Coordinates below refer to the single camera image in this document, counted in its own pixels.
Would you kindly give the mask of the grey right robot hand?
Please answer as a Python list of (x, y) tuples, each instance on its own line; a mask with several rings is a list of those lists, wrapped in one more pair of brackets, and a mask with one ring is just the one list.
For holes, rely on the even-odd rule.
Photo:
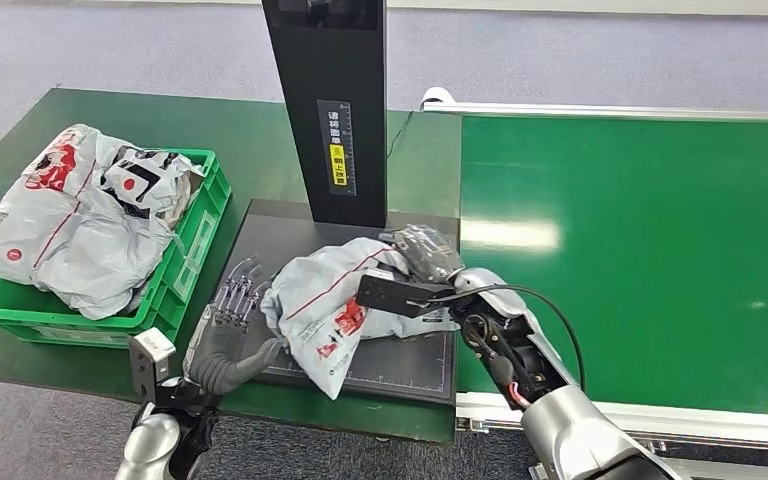
[(409, 264), (411, 274), (425, 283), (451, 283), (466, 266), (456, 249), (437, 229), (407, 224), (384, 230), (378, 239), (395, 247)]

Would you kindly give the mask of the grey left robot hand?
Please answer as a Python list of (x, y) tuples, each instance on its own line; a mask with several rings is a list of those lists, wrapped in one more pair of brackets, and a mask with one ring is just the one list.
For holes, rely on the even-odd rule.
[(261, 269), (255, 256), (238, 262), (201, 313), (183, 373), (207, 392), (221, 396), (236, 390), (269, 367), (286, 346), (285, 339), (271, 337), (256, 352), (243, 354), (250, 316), (270, 286), (256, 282)]

